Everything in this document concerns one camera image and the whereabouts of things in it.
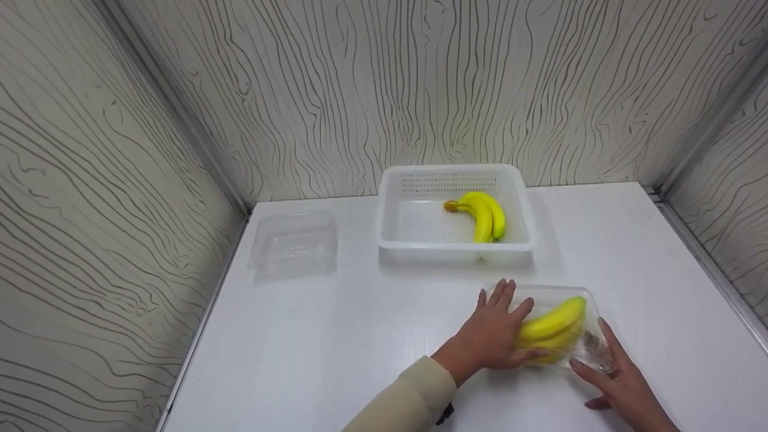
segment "banana bunch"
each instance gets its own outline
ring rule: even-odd
[[[581,337],[586,311],[587,301],[583,297],[568,298],[547,314],[523,321],[516,344],[519,347],[547,348],[551,354],[533,362],[557,363]]]
[[[467,211],[475,218],[475,243],[491,243],[504,237],[504,211],[489,194],[467,192],[458,201],[446,201],[442,207],[451,212]]]

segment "sleeve cuff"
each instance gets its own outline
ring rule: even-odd
[[[456,395],[456,382],[438,362],[422,357],[405,369],[400,378],[407,381],[424,401],[432,422],[437,421],[443,410]]]

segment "clear plastic container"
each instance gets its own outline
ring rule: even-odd
[[[442,207],[465,192],[484,191],[504,210],[507,229],[495,243],[474,243],[475,222]],[[379,246],[394,258],[509,261],[536,245],[533,211],[520,171],[509,164],[415,165],[387,168],[376,214]]]
[[[267,216],[256,227],[249,268],[266,278],[330,274],[336,271],[338,247],[329,211]]]
[[[494,288],[495,283],[489,284],[487,288],[489,297]],[[614,369],[613,361],[608,353],[605,338],[598,323],[598,318],[600,317],[598,307],[594,302],[592,294],[586,288],[520,284],[515,290],[515,296],[509,305],[509,311],[513,311],[527,297],[532,297],[534,300],[533,311],[526,318],[526,320],[531,320],[547,314],[568,298],[577,296],[586,300],[586,311],[584,323],[575,344],[561,351],[542,344],[541,347],[549,349],[553,357],[558,357],[559,360],[548,364],[535,362],[529,362],[528,364],[531,366],[556,366],[570,369],[568,358],[575,357],[588,366],[605,373],[609,373]]]

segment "person's left hand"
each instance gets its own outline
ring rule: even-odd
[[[533,309],[533,299],[529,297],[514,311],[508,311],[516,287],[515,281],[501,279],[488,299],[485,290],[480,290],[475,312],[432,355],[451,374],[456,387],[484,367],[514,369],[549,354],[547,350],[515,346],[520,326]]]

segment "wall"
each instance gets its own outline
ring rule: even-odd
[[[123,2],[256,200],[394,164],[655,182],[766,29],[760,0]]]
[[[153,430],[243,216],[90,2],[0,2],[0,430]]]
[[[768,80],[669,202],[768,326]]]

